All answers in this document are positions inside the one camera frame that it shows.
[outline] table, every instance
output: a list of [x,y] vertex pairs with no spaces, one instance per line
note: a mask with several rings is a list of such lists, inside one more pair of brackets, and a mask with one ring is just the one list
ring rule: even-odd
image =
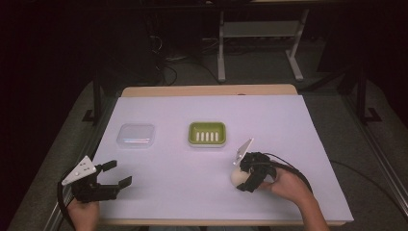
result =
[[[197,120],[222,121],[225,146],[189,146],[188,127]],[[153,144],[136,149],[118,146],[120,127],[135,122],[155,126]],[[301,224],[290,201],[268,192],[241,192],[230,183],[236,150],[249,138],[255,139],[249,151],[274,153],[306,175],[330,225],[353,220],[302,96],[289,85],[253,85],[126,89],[93,162],[117,160],[116,168],[99,174],[100,183],[116,184],[133,175],[133,184],[117,200],[101,202],[101,222]]]

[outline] green tray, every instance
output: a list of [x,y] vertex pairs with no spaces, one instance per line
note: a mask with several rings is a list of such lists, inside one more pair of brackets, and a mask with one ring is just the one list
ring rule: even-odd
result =
[[222,122],[194,122],[190,124],[189,143],[193,147],[222,147],[226,132]]

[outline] white ball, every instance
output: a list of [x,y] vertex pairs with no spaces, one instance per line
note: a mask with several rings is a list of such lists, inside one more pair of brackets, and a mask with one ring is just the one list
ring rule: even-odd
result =
[[239,167],[236,167],[231,173],[231,183],[237,187],[238,185],[245,183],[250,175],[250,173],[242,171]]

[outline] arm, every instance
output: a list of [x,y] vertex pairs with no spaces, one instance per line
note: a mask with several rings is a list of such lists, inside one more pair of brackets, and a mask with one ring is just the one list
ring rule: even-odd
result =
[[76,231],[96,230],[99,220],[99,202],[82,203],[74,198],[67,209]]
[[292,201],[299,208],[305,230],[329,230],[318,201],[296,175],[282,168],[277,168],[275,182],[264,182],[259,189],[271,191]]

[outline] hand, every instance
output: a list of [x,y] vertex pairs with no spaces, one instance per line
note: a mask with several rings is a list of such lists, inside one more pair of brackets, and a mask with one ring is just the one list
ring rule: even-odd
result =
[[76,231],[96,229],[99,220],[99,202],[82,203],[74,198],[67,209]]
[[300,206],[305,200],[314,199],[306,184],[295,174],[283,168],[276,169],[276,178],[273,183],[263,182],[258,189],[269,190],[292,201],[297,206]]

